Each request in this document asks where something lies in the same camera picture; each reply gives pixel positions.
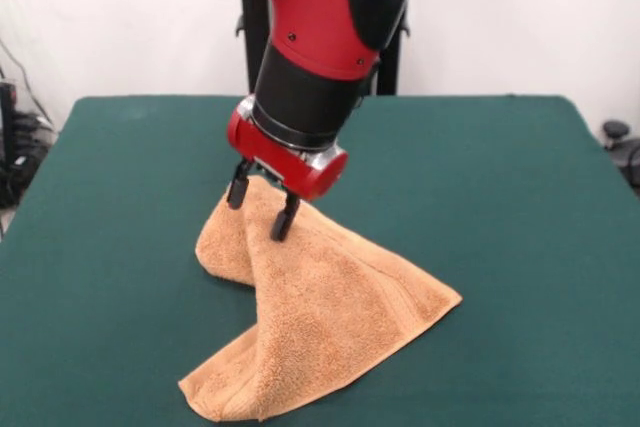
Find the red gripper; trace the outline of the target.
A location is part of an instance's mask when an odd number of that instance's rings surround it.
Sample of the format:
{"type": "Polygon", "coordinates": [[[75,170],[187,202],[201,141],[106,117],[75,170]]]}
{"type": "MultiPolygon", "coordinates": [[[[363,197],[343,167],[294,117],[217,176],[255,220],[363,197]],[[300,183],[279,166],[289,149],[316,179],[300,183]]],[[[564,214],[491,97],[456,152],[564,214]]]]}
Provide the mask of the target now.
{"type": "Polygon", "coordinates": [[[271,229],[273,241],[284,241],[297,214],[300,198],[306,201],[325,195],[343,173],[348,154],[337,144],[319,153],[304,153],[285,147],[264,135],[250,119],[251,109],[237,107],[232,113],[227,136],[242,155],[231,180],[227,204],[241,208],[254,164],[262,167],[287,189],[284,208],[271,229]]]}

